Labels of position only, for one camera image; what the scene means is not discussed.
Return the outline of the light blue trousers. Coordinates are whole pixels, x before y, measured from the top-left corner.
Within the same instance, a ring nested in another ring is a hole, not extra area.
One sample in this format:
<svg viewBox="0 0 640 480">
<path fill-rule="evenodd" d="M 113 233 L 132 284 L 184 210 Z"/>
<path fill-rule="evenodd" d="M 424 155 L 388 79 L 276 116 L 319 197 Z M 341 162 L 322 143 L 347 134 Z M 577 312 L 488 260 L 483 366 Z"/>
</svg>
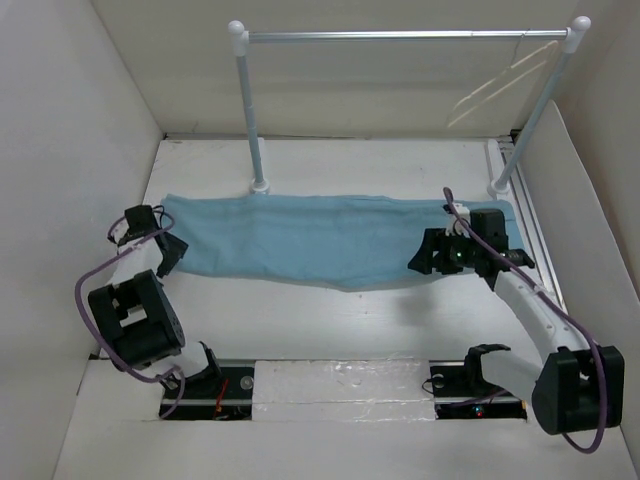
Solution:
<svg viewBox="0 0 640 480">
<path fill-rule="evenodd" d="M 188 199 L 166 196 L 172 233 L 188 244 L 180 271 L 325 285 L 387 287 L 424 276 L 407 265 L 424 230 L 449 224 L 443 200 L 384 196 L 251 195 Z M 463 202 L 505 214 L 510 245 L 525 250 L 506 201 Z"/>
</svg>

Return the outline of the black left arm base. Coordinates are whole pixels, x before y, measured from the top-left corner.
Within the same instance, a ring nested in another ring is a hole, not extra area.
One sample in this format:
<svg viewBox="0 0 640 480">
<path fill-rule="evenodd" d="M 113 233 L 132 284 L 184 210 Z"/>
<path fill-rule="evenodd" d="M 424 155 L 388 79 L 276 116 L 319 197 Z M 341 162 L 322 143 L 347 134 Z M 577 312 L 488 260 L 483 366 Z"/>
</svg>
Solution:
<svg viewBox="0 0 640 480">
<path fill-rule="evenodd" d="M 222 377 L 212 381 L 189 380 L 176 408 L 179 389 L 165 389 L 159 415 L 175 421 L 245 421 L 252 418 L 254 362 L 223 362 Z"/>
</svg>

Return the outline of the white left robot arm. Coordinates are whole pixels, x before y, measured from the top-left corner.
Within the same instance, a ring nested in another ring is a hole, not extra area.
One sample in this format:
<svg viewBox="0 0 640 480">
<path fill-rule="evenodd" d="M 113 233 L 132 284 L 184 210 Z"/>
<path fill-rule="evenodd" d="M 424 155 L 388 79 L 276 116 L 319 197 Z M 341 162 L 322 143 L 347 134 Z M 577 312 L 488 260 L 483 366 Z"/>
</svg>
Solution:
<svg viewBox="0 0 640 480">
<path fill-rule="evenodd" d="M 208 397 L 222 387 L 219 363 L 204 342 L 187 339 L 164 290 L 163 281 L 188 249 L 171 232 L 173 225 L 161 205 L 127 209 L 107 232 L 116 248 L 115 270 L 88 293 L 88 306 L 117 369 L 165 382 L 184 378 Z"/>
</svg>

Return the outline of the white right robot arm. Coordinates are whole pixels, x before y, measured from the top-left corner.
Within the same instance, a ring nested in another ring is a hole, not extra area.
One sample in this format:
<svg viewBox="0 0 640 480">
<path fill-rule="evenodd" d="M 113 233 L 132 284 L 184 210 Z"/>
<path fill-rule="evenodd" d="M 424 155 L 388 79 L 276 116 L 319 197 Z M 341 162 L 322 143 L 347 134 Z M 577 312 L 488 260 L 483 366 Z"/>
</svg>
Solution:
<svg viewBox="0 0 640 480">
<path fill-rule="evenodd" d="M 532 277 L 535 263 L 510 245 L 505 214 L 498 209 L 446 207 L 450 223 L 428 228 L 409 269 L 453 275 L 473 271 L 514 313 L 537 349 L 532 363 L 504 344 L 471 347 L 462 381 L 474 396 L 502 390 L 527 403 L 549 435 L 604 430 L 620 425 L 625 361 L 614 346 L 601 346 L 560 309 Z"/>
</svg>

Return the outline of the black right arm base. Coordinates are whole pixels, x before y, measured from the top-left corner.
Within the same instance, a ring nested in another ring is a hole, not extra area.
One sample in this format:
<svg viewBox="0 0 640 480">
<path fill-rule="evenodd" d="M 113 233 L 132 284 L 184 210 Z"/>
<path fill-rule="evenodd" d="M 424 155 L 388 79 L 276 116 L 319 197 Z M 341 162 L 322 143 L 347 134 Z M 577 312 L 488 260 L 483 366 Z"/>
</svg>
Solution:
<svg viewBox="0 0 640 480">
<path fill-rule="evenodd" d="M 527 420 L 526 404 L 501 387 L 467 376 L 462 361 L 430 362 L 422 389 L 434 402 L 437 420 Z"/>
</svg>

